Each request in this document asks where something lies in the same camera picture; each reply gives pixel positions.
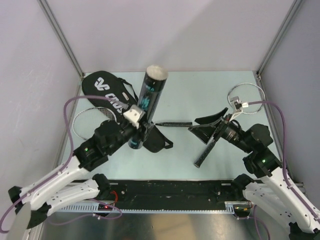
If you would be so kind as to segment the black racket bag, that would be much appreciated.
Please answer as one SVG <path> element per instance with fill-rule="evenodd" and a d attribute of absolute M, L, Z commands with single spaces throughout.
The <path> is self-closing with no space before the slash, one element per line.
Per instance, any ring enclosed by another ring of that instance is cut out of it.
<path fill-rule="evenodd" d="M 134 89 L 132 84 L 121 77 L 101 70 L 89 74 L 82 81 L 82 92 L 85 96 L 100 96 L 111 99 L 111 101 L 101 99 L 90 99 L 94 107 L 109 109 L 117 121 L 123 119 L 123 107 L 116 103 L 120 101 L 124 104 L 136 104 L 138 96 L 135 91 L 130 93 L 126 86 Z M 157 127 L 153 127 L 143 146 L 152 153 L 158 153 L 163 149 L 171 149 L 174 143 L 165 137 Z"/>

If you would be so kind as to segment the black shuttlecock tube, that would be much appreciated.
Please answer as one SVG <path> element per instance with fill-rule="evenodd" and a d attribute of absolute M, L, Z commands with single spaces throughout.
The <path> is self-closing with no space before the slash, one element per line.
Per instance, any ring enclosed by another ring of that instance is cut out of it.
<path fill-rule="evenodd" d="M 156 111 L 156 108 L 160 100 L 164 86 L 166 84 L 166 81 L 167 80 L 162 80 L 162 81 L 154 80 L 150 78 L 145 71 L 143 83 L 141 86 L 141 90 L 140 90 L 140 94 L 139 94 L 139 98 L 136 106 L 138 106 L 140 109 L 142 109 L 145 112 L 144 116 L 139 121 L 139 123 L 140 125 L 142 123 L 150 124 L 149 134 L 152 128 L 154 127 L 154 125 L 152 124 L 152 118 Z M 128 142 L 128 145 L 132 149 L 137 150 L 142 147 L 144 141 L 145 140 L 139 140 L 138 137 L 135 135 L 131 137 L 131 139 Z"/>

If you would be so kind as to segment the clear plastic tube lid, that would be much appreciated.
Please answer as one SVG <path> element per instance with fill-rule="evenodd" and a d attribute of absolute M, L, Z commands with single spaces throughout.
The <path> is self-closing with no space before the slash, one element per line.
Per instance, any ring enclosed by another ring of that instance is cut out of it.
<path fill-rule="evenodd" d="M 146 68 L 146 74 L 156 81 L 165 81 L 169 76 L 169 73 L 165 68 L 154 64 Z"/>

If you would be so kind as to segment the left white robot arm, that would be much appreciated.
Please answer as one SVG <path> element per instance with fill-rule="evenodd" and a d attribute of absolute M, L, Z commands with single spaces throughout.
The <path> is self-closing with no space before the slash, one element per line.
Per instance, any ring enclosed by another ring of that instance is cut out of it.
<path fill-rule="evenodd" d="M 65 206 L 87 199 L 107 199 L 111 194 L 111 186 L 102 173 L 94 175 L 78 187 L 66 190 L 63 188 L 107 162 L 108 157 L 131 138 L 137 137 L 144 142 L 151 128 L 151 124 L 142 121 L 103 121 L 94 130 L 92 137 L 72 150 L 70 158 L 65 163 L 29 186 L 13 186 L 8 190 L 15 213 L 19 214 L 26 204 L 30 204 L 30 216 L 25 222 L 26 228 L 31 229 Z"/>

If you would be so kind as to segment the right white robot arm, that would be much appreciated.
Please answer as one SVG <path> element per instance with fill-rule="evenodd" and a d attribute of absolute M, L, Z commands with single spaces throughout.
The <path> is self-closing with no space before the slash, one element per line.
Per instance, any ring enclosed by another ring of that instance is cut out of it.
<path fill-rule="evenodd" d="M 243 131 L 236 117 L 243 110 L 232 114 L 225 108 L 221 112 L 195 119 L 196 125 L 188 130 L 207 145 L 194 162 L 199 168 L 219 139 L 224 139 L 247 153 L 243 158 L 246 170 L 255 175 L 272 191 L 269 194 L 246 174 L 235 178 L 231 185 L 232 197 L 238 201 L 253 202 L 289 231 L 291 240 L 318 240 L 320 238 L 320 211 L 308 200 L 297 185 L 283 173 L 284 166 L 269 149 L 273 143 L 269 128 L 255 124 Z"/>

